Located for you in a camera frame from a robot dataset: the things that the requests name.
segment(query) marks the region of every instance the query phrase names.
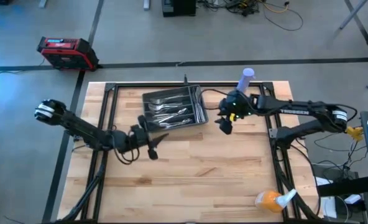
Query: gray concrete floor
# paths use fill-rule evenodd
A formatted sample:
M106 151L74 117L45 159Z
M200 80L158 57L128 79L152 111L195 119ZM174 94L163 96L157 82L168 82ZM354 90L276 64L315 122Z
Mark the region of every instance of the gray concrete floor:
M283 4L279 0L269 2ZM35 48L43 35L89 36L97 1L52 0L46 9L37 8L37 4L35 0L15 0L10 6L0 7L0 66L39 64L42 57ZM290 7L305 21L298 32L273 26L262 12L242 18L225 10L214 13L199 9L196 17L165 19L158 0L152 1L148 12L142 10L141 0L105 0L93 47L101 63L368 57L368 46L354 21L338 31L349 14L343 0L293 0ZM288 14L270 16L289 27L298 22ZM359 17L368 31L368 3ZM101 69L86 73L77 112L81 112L88 82L179 81L183 74L193 81L238 80L245 67ZM258 80L288 80L296 100L343 103L368 110L368 90L364 88L368 63L251 67ZM69 107L77 77L78 72L56 70L0 74L0 223L10 223L3 215L25 223L41 221L63 129L39 123L33 112L46 98L63 101ZM314 139L324 135L307 138L310 159L343 163L346 153L313 144ZM350 143L344 134L323 142L336 149L348 149ZM353 160L364 153L355 153ZM66 176L69 160L68 150L62 177ZM352 170L360 176L368 175L368 160L355 163ZM55 208L63 186L62 179Z

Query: red battery charger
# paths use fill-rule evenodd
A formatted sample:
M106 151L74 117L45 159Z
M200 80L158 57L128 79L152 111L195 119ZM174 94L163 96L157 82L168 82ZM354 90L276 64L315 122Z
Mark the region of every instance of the red battery charger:
M40 52L54 68L89 70L98 68L98 58L89 42L83 39L61 39L42 37L37 51Z

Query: yellow cable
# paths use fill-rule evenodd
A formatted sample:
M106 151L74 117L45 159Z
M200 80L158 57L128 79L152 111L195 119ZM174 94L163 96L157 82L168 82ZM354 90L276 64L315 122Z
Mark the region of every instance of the yellow cable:
M273 9L270 9L270 8L267 6L267 4L266 4L266 3L264 3L264 2L262 2L261 0L258 0L258 1L259 1L259 2L261 2L261 3L264 5L264 7L265 7L266 9L268 9L268 10L270 10L271 12L274 12L274 13L283 13L283 12L286 12L286 11L288 10L288 8L289 8L289 5L287 4L284 10L282 10L282 11L275 11L275 10L273 10Z

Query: black metal frame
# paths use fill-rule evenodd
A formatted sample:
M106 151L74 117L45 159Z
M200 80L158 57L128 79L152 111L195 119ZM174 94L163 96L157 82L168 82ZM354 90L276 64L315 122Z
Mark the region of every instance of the black metal frame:
M190 82L190 84L200 85L202 87L224 87L224 86L235 87L236 86L236 83L234 82ZM104 123L105 114L106 114L106 107L108 103L108 97L111 91L113 91L113 102L111 105L111 111L109 114L109 121L108 121L107 129L113 128L114 115L116 112L116 104L117 104L117 96L118 96L119 88L181 87L185 85L187 85L187 83L164 83L164 82L161 82L161 83L106 83L105 88L104 88L103 102L101 105L101 112L99 116L98 128L103 128L103 123ZM249 87L258 87L261 95L266 95L268 93L270 96L275 96L274 85L272 82L250 83ZM277 128L282 126L280 116L278 114L274 115L274 120L275 120L275 124ZM266 116L265 122L267 125L267 130L270 130L272 128L271 117ZM278 188L279 193L284 194L285 192L283 188L283 182L280 180L280 178L277 175L277 166L280 166L280 162L277 159L278 158L277 150L275 149L275 147L273 147L270 136L269 136L269 139L270 139L270 147L271 147L272 159L273 159L274 169L275 169L275 176L276 176L275 179L277 181L277 188ZM108 152L103 152L102 154L103 155L101 159L101 166L106 167L107 161L108 161ZM98 155L99 155L99 151L93 151L93 154L91 156L91 163L90 163L89 175L88 175L86 188L89 187L90 183L94 179L94 173L96 171L96 163L97 163ZM289 161L288 153L286 149L282 150L282 160L284 164L286 178L293 186L295 186L295 183L293 181L292 170L290 167L290 161ZM103 173L101 180L98 182L98 189L97 189L92 219L87 218L88 207L89 207L88 205L89 201L87 200L81 210L80 221L98 223L97 220L99 217L99 209L101 206L101 197L103 194L103 187L104 187L104 175L105 175L105 172ZM332 222L325 222L322 220L301 219L300 207L297 205L297 203L294 200L292 200L292 205L293 205L294 218L289 218L288 209L284 208L282 211L283 223L298 223L298 224L301 224L301 223L332 223Z

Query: butcher block tabletop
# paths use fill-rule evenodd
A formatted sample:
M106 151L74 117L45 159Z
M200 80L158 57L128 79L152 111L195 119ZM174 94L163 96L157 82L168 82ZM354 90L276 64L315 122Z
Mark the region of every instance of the butcher block tabletop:
M105 84L89 83L86 92L81 118L95 126ZM273 84L278 99L293 99L289 82ZM213 88L226 93L232 90L232 87ZM165 89L119 87L116 127L126 133L143 113L142 94ZM247 95L250 93L260 94L256 87L249 87ZM112 94L109 97L104 127L108 123ZM213 91L203 93L209 108L218 106L224 97ZM253 115L240 119L233 123L232 134L225 135L214 123L217 113L208 111L207 124L169 131L169 136L157 148L156 161L148 158L146 147L140 148L140 158L129 166L121 164L110 151L98 221L281 222L281 213L265 213L255 207L258 193L277 189L265 118ZM282 126L299 124L297 116L281 114L280 117ZM306 153L296 142L293 145ZM316 211L318 194L310 165L298 151L289 149L288 154L296 189ZM67 215L85 191L91 155L92 150L86 147L72 152L58 218ZM91 196L88 217L92 216L95 195L96 190Z

